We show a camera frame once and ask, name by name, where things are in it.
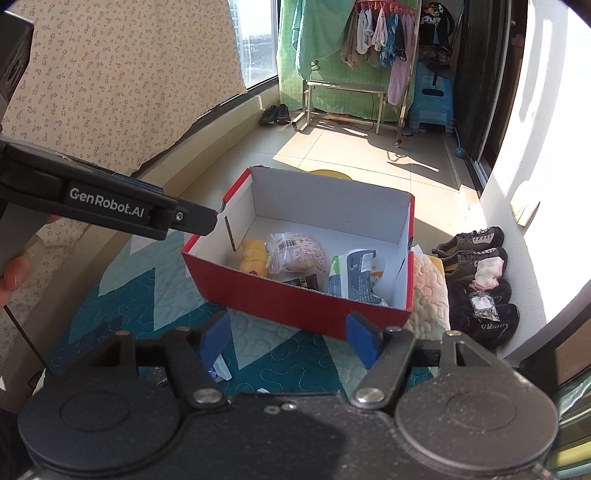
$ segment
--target wooden bench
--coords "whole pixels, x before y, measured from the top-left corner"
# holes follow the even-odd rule
[[[354,83],[335,83],[335,82],[323,82],[322,80],[308,80],[307,82],[307,123],[310,125],[312,111],[312,92],[316,87],[330,88],[334,90],[347,90],[349,92],[361,92],[361,93],[374,93],[378,95],[379,108],[378,108],[378,123],[375,127],[376,135],[379,134],[379,125],[382,121],[382,109],[384,107],[384,89],[380,87],[374,87],[369,85],[356,85]]]

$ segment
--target finger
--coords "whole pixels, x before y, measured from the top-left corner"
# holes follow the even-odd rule
[[[0,278],[0,307],[4,307],[10,300],[11,291],[6,288],[4,279]]]
[[[4,283],[8,290],[16,290],[31,272],[31,257],[27,252],[8,262],[4,270]]]

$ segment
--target human hand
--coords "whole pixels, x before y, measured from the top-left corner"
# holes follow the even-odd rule
[[[56,215],[50,215],[47,223],[55,222],[60,218]],[[0,308],[9,302],[12,292],[27,280],[31,274],[32,264],[31,255],[28,251],[7,263],[4,275],[0,278]]]

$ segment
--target barcode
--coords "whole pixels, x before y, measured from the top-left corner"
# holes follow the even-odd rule
[[[371,261],[374,257],[374,254],[364,254],[363,259],[361,260],[361,271],[367,272],[371,270]]]
[[[295,240],[285,240],[277,245],[277,250],[285,250],[287,247],[296,247],[297,242]]]

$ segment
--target green curtain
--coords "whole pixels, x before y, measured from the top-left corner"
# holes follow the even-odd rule
[[[417,0],[398,0],[399,3],[417,7]],[[281,21],[279,44],[277,50],[277,68],[279,71],[279,88],[281,102],[290,110],[301,109],[302,78],[296,71],[296,51],[291,46],[291,33],[297,0],[281,0]],[[374,69],[369,63],[350,68],[340,59],[339,51],[325,59],[319,60],[319,69],[312,73],[312,79],[327,82],[357,83],[370,86],[381,86],[388,90],[390,67]],[[414,71],[411,78],[408,106],[414,94]],[[314,90],[314,108],[333,113],[348,113],[365,119],[377,120],[378,98],[371,93],[344,92],[317,88]],[[397,122],[400,117],[400,106],[387,104],[382,114],[383,121]]]

